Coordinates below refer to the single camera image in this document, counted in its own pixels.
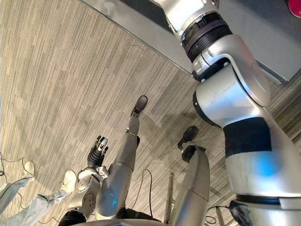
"red object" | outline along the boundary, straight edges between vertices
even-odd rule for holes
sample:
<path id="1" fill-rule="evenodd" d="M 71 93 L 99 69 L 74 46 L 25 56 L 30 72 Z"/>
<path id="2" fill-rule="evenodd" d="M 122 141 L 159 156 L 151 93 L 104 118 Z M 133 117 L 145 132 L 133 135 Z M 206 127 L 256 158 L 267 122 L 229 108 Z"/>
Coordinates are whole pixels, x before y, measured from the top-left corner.
<path id="1" fill-rule="evenodd" d="M 294 16 L 301 18 L 301 0 L 288 0 L 288 7 Z"/>

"cable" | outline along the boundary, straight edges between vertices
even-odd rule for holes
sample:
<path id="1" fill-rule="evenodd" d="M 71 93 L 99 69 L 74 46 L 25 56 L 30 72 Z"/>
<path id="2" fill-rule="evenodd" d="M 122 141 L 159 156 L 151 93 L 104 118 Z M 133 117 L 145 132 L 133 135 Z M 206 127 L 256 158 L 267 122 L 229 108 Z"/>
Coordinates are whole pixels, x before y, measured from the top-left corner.
<path id="1" fill-rule="evenodd" d="M 212 207 L 210 207 L 210 208 L 207 209 L 207 212 L 208 212 L 209 210 L 213 209 L 213 208 L 216 208 L 216 207 L 227 208 L 227 209 L 229 209 L 228 206 L 212 206 Z"/>
<path id="2" fill-rule="evenodd" d="M 208 212 L 209 210 L 211 210 L 211 209 L 213 209 L 213 208 L 217 208 L 217 207 L 229 209 L 228 206 L 212 206 L 212 207 L 210 207 L 210 208 L 207 209 L 207 212 Z M 211 218 L 211 219 L 213 219 L 214 222 L 210 222 L 210 221 L 208 221 L 206 218 Z M 208 223 L 208 224 L 210 224 L 210 225 L 214 225 L 214 224 L 216 224 L 216 222 L 217 222 L 217 221 L 216 221 L 216 218 L 214 218 L 214 217 L 212 217 L 212 216 L 206 216 L 206 217 L 205 217 L 205 221 L 206 221 L 206 223 Z"/>
<path id="3" fill-rule="evenodd" d="M 9 161 L 9 160 L 3 159 L 3 158 L 2 158 L 2 154 L 1 154 L 1 164 L 2 164 L 2 160 L 6 161 L 6 162 L 16 162 L 16 161 L 22 160 L 22 166 L 23 166 L 23 169 L 24 169 L 27 173 L 29 173 L 30 175 L 32 175 L 32 177 L 29 177 L 29 178 L 22 178 L 22 179 L 19 179 L 19 180 L 15 181 L 15 182 L 12 183 L 12 184 L 10 184 L 10 185 L 5 189 L 5 191 L 3 192 L 3 194 L 0 196 L 0 199 L 3 197 L 3 195 L 5 194 L 5 192 L 6 192 L 13 184 L 15 184 L 15 183 L 17 183 L 17 182 L 19 182 L 19 181 L 21 181 L 21 180 L 30 179 L 30 178 L 33 178 L 33 177 L 34 177 L 34 175 L 33 175 L 32 173 L 28 172 L 28 171 L 25 169 L 25 166 L 24 166 L 24 163 L 23 163 L 24 158 L 18 159 L 18 160 L 16 160 L 16 161 Z"/>
<path id="4" fill-rule="evenodd" d="M 19 192 L 17 192 L 17 194 L 20 196 L 20 207 L 21 207 L 21 209 L 25 209 L 23 206 L 22 206 L 22 195 L 19 193 Z M 57 223 L 59 223 L 59 221 L 57 220 L 57 219 L 55 219 L 54 217 L 51 217 L 50 219 L 49 219 L 49 221 L 47 221 L 47 222 L 40 222 L 40 221 L 38 221 L 40 224 L 48 224 L 51 220 L 55 220 Z"/>
<path id="5" fill-rule="evenodd" d="M 213 220 L 214 220 L 214 222 L 210 222 L 210 221 L 208 221 L 206 218 L 211 218 L 211 219 L 213 219 Z M 206 216 L 206 217 L 205 217 L 205 221 L 206 221 L 206 223 L 208 223 L 208 224 L 210 224 L 210 225 L 214 225 L 214 224 L 216 224 L 216 218 L 214 218 L 214 217 L 211 217 L 211 216 Z"/>
<path id="6" fill-rule="evenodd" d="M 1 169 L 2 169 L 2 170 L 0 170 L 0 177 L 5 176 L 5 184 L 7 184 L 8 178 L 7 178 L 7 176 L 5 175 L 5 172 L 4 172 L 3 159 L 2 159 L 2 153 L 1 152 L 0 152 L 0 157 L 1 157 Z"/>
<path id="7" fill-rule="evenodd" d="M 141 183 L 140 183 L 140 186 L 139 186 L 139 190 L 138 190 L 138 193 L 137 193 L 137 196 L 136 196 L 136 200 L 135 200 L 135 202 L 134 202 L 134 204 L 133 204 L 133 206 L 132 206 L 132 208 L 131 209 L 133 209 L 134 208 L 134 206 L 136 205 L 136 202 L 137 202 L 137 200 L 138 200 L 138 196 L 139 196 L 139 193 L 140 193 L 140 190 L 141 190 L 141 186 L 142 186 L 142 183 L 143 183 L 143 174 L 144 174 L 144 171 L 147 171 L 147 172 L 149 172 L 150 173 L 150 197 L 149 197 L 149 206 L 150 206 L 150 215 L 151 215 L 151 218 L 154 218 L 153 216 L 152 216 L 152 211 L 151 211 L 151 186 L 152 186 L 152 174 L 151 174 L 151 172 L 148 170 L 148 169 L 144 169 L 143 171 L 142 171 L 142 177 L 141 177 Z"/>

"metal pole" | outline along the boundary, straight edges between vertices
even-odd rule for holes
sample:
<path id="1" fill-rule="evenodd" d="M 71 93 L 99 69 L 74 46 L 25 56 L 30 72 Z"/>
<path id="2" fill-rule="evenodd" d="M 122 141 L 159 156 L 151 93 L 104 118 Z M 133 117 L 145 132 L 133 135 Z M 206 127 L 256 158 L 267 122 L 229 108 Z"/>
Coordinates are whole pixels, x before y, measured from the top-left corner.
<path id="1" fill-rule="evenodd" d="M 216 214 L 217 214 L 217 219 L 218 219 L 218 223 L 220 224 L 220 226 L 225 226 L 225 222 L 222 217 L 222 212 L 219 207 L 216 207 Z"/>
<path id="2" fill-rule="evenodd" d="M 168 180 L 167 200 L 165 205 L 164 224 L 169 224 L 171 215 L 171 206 L 173 203 L 173 189 L 174 189 L 174 173 L 170 173 Z"/>
<path id="3" fill-rule="evenodd" d="M 238 223 L 235 221 L 235 219 L 232 219 L 229 223 L 226 224 L 226 226 L 236 226 Z"/>

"white sneaker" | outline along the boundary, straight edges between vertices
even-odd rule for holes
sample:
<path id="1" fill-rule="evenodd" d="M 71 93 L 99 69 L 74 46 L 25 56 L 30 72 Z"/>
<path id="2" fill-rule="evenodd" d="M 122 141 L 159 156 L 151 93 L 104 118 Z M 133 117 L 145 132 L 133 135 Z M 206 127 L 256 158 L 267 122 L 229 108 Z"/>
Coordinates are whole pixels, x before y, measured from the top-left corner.
<path id="1" fill-rule="evenodd" d="M 69 169 L 65 173 L 64 181 L 61 183 L 60 190 L 65 191 L 67 194 L 72 193 L 74 191 L 76 183 L 76 174 L 73 170 Z"/>
<path id="2" fill-rule="evenodd" d="M 32 161 L 27 161 L 24 166 L 24 171 L 22 173 L 21 178 L 28 178 L 28 181 L 34 181 L 35 176 L 34 176 L 34 164 Z"/>

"shoe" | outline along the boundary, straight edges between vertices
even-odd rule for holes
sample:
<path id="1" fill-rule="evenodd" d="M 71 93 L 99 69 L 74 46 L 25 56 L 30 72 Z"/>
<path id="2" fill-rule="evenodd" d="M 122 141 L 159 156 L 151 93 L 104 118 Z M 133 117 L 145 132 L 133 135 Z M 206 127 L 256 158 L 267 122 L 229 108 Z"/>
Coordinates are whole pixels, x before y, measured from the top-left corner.
<path id="1" fill-rule="evenodd" d="M 35 176 L 34 176 L 34 164 L 32 161 L 27 161 L 24 166 L 24 171 L 22 173 L 21 178 L 28 178 L 28 181 L 34 181 Z"/>
<path id="2" fill-rule="evenodd" d="M 73 170 L 69 169 L 65 173 L 64 181 L 61 183 L 60 190 L 65 191 L 67 194 L 70 194 L 74 191 L 76 183 L 76 174 Z"/>
<path id="3" fill-rule="evenodd" d="M 195 126 L 189 127 L 183 134 L 183 137 L 181 140 L 178 142 L 178 148 L 180 150 L 183 149 L 182 144 L 187 143 L 188 141 L 192 141 L 193 138 L 198 134 L 198 128 Z"/>
<path id="4" fill-rule="evenodd" d="M 144 110 L 144 108 L 146 107 L 148 102 L 148 99 L 145 95 L 142 95 L 138 98 L 133 111 L 131 113 L 131 116 L 133 115 L 133 113 L 136 114 L 136 116 L 139 116 L 139 114 Z"/>

